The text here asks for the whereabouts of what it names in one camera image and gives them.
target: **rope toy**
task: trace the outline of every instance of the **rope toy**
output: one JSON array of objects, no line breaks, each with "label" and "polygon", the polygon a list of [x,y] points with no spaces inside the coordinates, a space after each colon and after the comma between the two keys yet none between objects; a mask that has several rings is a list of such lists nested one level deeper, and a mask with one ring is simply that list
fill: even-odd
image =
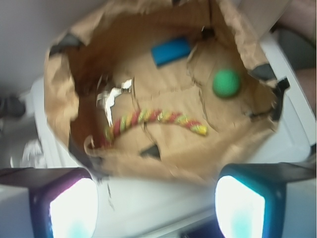
[{"label": "rope toy", "polygon": [[127,116],[122,116],[113,124],[113,126],[107,127],[102,138],[102,145],[110,147],[114,140],[123,132],[145,122],[176,124],[203,136],[206,136],[208,131],[206,126],[202,125],[197,120],[189,119],[185,114],[143,109]]}]

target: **braided rope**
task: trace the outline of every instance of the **braided rope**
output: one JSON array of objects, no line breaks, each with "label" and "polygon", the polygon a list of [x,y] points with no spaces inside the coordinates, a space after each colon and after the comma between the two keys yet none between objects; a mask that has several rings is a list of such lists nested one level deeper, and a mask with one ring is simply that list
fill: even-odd
[{"label": "braided rope", "polygon": [[113,141],[126,130],[145,122],[172,123],[185,127],[199,135],[207,135],[208,131],[206,126],[197,120],[189,119],[185,114],[143,109],[127,116],[122,116],[113,126],[108,127],[105,130],[103,144],[111,146]]}]

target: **wall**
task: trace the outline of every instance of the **wall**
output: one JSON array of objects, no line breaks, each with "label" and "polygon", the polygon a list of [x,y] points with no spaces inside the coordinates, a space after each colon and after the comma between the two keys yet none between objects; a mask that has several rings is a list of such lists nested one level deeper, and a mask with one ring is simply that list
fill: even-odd
[{"label": "wall", "polygon": [[43,74],[50,42],[105,0],[0,0],[0,96]]}]

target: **black plastic edge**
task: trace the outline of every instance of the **black plastic edge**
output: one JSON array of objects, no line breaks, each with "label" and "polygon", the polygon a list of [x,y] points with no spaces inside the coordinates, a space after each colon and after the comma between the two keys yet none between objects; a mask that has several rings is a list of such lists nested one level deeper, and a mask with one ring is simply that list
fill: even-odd
[{"label": "black plastic edge", "polygon": [[153,158],[160,160],[160,153],[159,153],[159,148],[156,144],[154,144],[153,146],[150,146],[149,148],[141,151],[140,155],[142,157],[145,156],[152,156]]},{"label": "black plastic edge", "polygon": [[49,57],[60,54],[67,47],[81,47],[84,46],[84,43],[73,34],[67,32],[64,38],[56,45],[53,45],[50,49]]},{"label": "black plastic edge", "polygon": [[249,74],[253,78],[257,78],[262,81],[268,81],[275,78],[275,74],[269,63],[265,63],[255,67],[253,70],[249,71]]},{"label": "black plastic edge", "polygon": [[276,88],[273,89],[273,93],[276,96],[276,103],[271,112],[272,121],[278,121],[280,119],[283,109],[284,93],[285,90],[289,87],[290,84],[288,82],[288,79],[285,77],[284,79],[280,80],[277,83]]}]

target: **white container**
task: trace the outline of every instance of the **white container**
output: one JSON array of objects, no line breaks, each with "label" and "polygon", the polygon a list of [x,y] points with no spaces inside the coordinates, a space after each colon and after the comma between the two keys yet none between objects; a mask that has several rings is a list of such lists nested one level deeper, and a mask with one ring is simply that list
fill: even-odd
[{"label": "white container", "polygon": [[[316,143],[316,119],[281,49],[270,35],[261,46],[277,78],[287,77],[278,131],[249,163],[299,162]],[[81,166],[52,134],[44,112],[43,78],[31,89],[35,121],[48,168]],[[215,184],[202,187],[182,182],[109,178],[99,184],[95,237],[177,237],[192,225],[214,217]]]}]

